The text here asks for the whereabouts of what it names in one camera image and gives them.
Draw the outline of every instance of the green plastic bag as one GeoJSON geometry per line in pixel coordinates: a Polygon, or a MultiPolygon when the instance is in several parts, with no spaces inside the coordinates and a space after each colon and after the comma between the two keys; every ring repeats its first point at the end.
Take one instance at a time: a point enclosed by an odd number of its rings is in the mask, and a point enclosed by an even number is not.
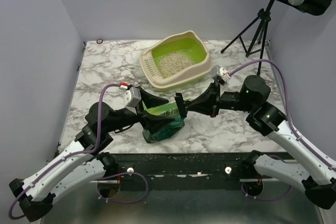
{"type": "Polygon", "coordinates": [[[152,115],[175,118],[174,122],[171,122],[154,134],[151,134],[148,130],[143,130],[142,135],[147,143],[155,143],[170,138],[184,127],[184,120],[180,117],[176,102],[150,108],[147,111],[152,115]]]}

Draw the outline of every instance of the table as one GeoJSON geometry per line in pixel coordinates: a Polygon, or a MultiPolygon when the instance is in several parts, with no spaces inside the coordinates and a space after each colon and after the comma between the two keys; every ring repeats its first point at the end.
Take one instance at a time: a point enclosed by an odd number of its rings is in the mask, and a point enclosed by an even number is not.
{"type": "MultiPolygon", "coordinates": [[[[195,98],[206,90],[210,84],[209,74],[201,81],[181,88],[158,92],[149,84],[144,76],[139,55],[144,48],[157,43],[157,40],[121,40],[104,41],[97,44],[89,41],[80,67],[78,81],[67,116],[60,148],[67,146],[87,123],[85,115],[89,108],[98,101],[102,88],[108,83],[127,82],[141,85],[143,89],[154,95],[174,101],[175,92],[183,93],[183,97],[195,98]]],[[[229,41],[204,41],[209,49],[214,65],[220,65],[232,71],[258,54],[245,57],[243,47],[235,42],[224,54],[220,50],[229,41]]],[[[245,77],[257,72],[258,64],[249,66],[236,75],[229,83],[228,91],[239,91],[245,77]]],[[[263,63],[261,76],[271,87],[269,102],[283,111],[281,96],[273,71],[269,64],[263,63]]],[[[104,102],[113,109],[123,108],[123,91],[110,88],[104,102]]],[[[172,138],[148,144],[142,137],[140,124],[118,135],[112,134],[114,141],[104,150],[111,153],[200,153],[200,152],[262,152],[284,151],[279,145],[254,131],[245,121],[247,113],[237,111],[220,111],[212,119],[205,115],[189,112],[185,126],[172,138]]]]}

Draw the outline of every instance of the marble surface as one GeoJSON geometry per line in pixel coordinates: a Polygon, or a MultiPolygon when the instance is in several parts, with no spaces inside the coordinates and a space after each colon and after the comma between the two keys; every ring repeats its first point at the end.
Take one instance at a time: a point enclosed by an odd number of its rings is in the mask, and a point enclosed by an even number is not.
{"type": "MultiPolygon", "coordinates": [[[[102,88],[108,83],[127,82],[141,85],[147,92],[174,101],[175,92],[184,98],[195,98],[206,90],[211,82],[209,74],[199,82],[182,88],[157,92],[144,76],[140,63],[140,52],[155,44],[157,40],[104,41],[97,44],[89,41],[81,64],[76,89],[67,117],[66,128],[61,140],[61,149],[72,141],[86,124],[85,115],[92,104],[98,101],[102,88]]],[[[257,59],[258,55],[245,57],[239,42],[231,45],[224,54],[220,50],[229,41],[210,40],[204,42],[211,53],[213,64],[232,71],[241,64],[257,59]]],[[[257,72],[257,64],[249,66],[236,75],[229,83],[228,91],[239,91],[246,76],[257,72]]],[[[261,76],[271,87],[269,102],[283,110],[281,97],[269,64],[263,64],[261,76]]],[[[110,88],[104,102],[114,109],[123,107],[123,91],[110,88]]],[[[216,118],[189,112],[185,127],[168,140],[148,144],[142,137],[142,127],[134,125],[118,135],[104,150],[111,153],[193,153],[193,152],[262,152],[283,151],[276,143],[261,136],[245,121],[247,114],[237,111],[220,111],[216,118]]]]}

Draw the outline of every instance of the cable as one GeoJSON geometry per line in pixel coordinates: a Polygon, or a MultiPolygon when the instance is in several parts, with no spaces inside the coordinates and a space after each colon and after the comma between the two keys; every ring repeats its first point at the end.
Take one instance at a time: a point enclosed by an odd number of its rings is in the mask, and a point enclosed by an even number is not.
{"type": "MultiPolygon", "coordinates": [[[[269,155],[269,157],[271,157],[271,158],[273,158],[273,159],[281,160],[281,161],[283,161],[283,162],[285,163],[285,161],[284,161],[281,157],[278,157],[278,156],[276,156],[276,155],[269,155]]],[[[247,193],[247,188],[246,188],[246,185],[245,185],[244,182],[242,183],[242,185],[241,185],[240,188],[241,188],[242,192],[245,194],[245,197],[247,197],[247,198],[251,198],[251,199],[260,200],[260,201],[277,201],[277,200],[281,200],[281,199],[287,197],[287,196],[293,191],[293,189],[294,189],[293,186],[290,186],[289,189],[288,189],[288,191],[287,191],[284,195],[282,195],[282,196],[280,196],[280,197],[277,197],[277,198],[266,199],[266,198],[257,198],[257,197],[255,197],[255,196],[251,196],[251,195],[249,195],[249,194],[247,193]]]]}
{"type": "MultiPolygon", "coordinates": [[[[102,102],[103,102],[103,97],[104,94],[106,92],[106,90],[109,87],[120,87],[120,84],[116,84],[116,83],[112,83],[112,84],[108,84],[106,85],[101,93],[100,93],[100,97],[99,97],[99,102],[98,102],[98,115],[97,115],[97,140],[96,140],[96,145],[95,147],[90,150],[90,151],[80,151],[80,152],[73,152],[70,153],[66,156],[64,156],[65,159],[70,158],[74,155],[78,155],[78,154],[91,154],[94,153],[98,148],[99,148],[99,143],[100,143],[100,135],[101,135],[101,107],[102,107],[102,102]]],[[[63,159],[60,159],[59,161],[55,162],[54,164],[52,164],[48,169],[46,169],[44,172],[42,172],[32,183],[32,185],[36,184],[41,178],[43,178],[46,174],[48,174],[52,169],[54,169],[57,165],[59,165],[60,163],[64,162],[63,159]]],[[[13,201],[13,203],[11,204],[9,211],[8,211],[8,216],[11,220],[18,220],[21,219],[23,217],[25,217],[25,215],[21,215],[21,216],[13,216],[13,208],[16,205],[16,203],[19,201],[19,199],[29,190],[31,189],[31,186],[28,185],[13,201]]]]}
{"type": "Polygon", "coordinates": [[[243,68],[246,68],[247,66],[254,64],[254,63],[258,63],[258,62],[268,62],[271,65],[273,65],[277,70],[278,73],[281,77],[282,80],[282,85],[283,85],[283,92],[285,93],[285,110],[286,110],[286,114],[287,114],[287,120],[288,120],[288,125],[290,127],[290,129],[292,130],[293,134],[295,135],[295,137],[297,138],[297,140],[299,140],[313,155],[315,155],[320,161],[322,161],[325,165],[328,166],[329,169],[336,171],[336,167],[333,167],[332,164],[330,164],[324,157],[322,157],[317,151],[315,151],[304,139],[302,139],[302,136],[299,135],[296,131],[296,129],[294,128],[290,113],[289,113],[289,103],[288,103],[288,91],[287,91],[287,85],[285,82],[285,76],[284,74],[281,72],[280,68],[273,62],[270,61],[268,59],[258,59],[258,60],[252,60],[248,63],[245,63],[243,65],[241,65],[239,68],[235,69],[234,71],[232,71],[229,76],[233,76],[236,72],[242,70],[243,68]]]}
{"type": "Polygon", "coordinates": [[[148,181],[146,180],[146,178],[140,174],[140,173],[118,173],[118,174],[115,174],[115,175],[112,175],[112,176],[108,176],[108,177],[104,177],[104,178],[101,178],[99,180],[102,180],[102,179],[111,179],[111,178],[115,178],[115,177],[118,177],[118,176],[123,176],[123,175],[137,175],[139,177],[141,177],[143,179],[143,181],[145,182],[146,184],[146,189],[145,189],[145,192],[143,193],[143,195],[139,198],[139,199],[135,199],[135,200],[130,200],[130,201],[122,201],[122,200],[117,200],[117,199],[111,199],[111,198],[104,198],[103,196],[101,196],[100,194],[100,188],[97,186],[97,193],[99,195],[99,198],[98,199],[104,199],[109,202],[115,202],[115,203],[121,203],[121,204],[133,204],[133,203],[137,203],[137,202],[140,202],[142,201],[145,197],[147,197],[148,195],[148,181]]]}

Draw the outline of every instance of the gray floor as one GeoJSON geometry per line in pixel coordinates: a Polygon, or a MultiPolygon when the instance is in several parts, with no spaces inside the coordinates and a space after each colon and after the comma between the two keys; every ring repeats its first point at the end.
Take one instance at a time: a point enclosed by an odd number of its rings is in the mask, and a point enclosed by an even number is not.
{"type": "MultiPolygon", "coordinates": [[[[279,196],[288,185],[268,182],[263,197],[279,196]]],[[[122,192],[118,199],[134,199],[141,192],[122,192]]],[[[43,224],[238,224],[323,223],[317,207],[303,193],[274,202],[245,198],[241,191],[151,191],[133,205],[106,204],[98,200],[96,183],[89,183],[63,198],[43,219],[43,224]]]]}

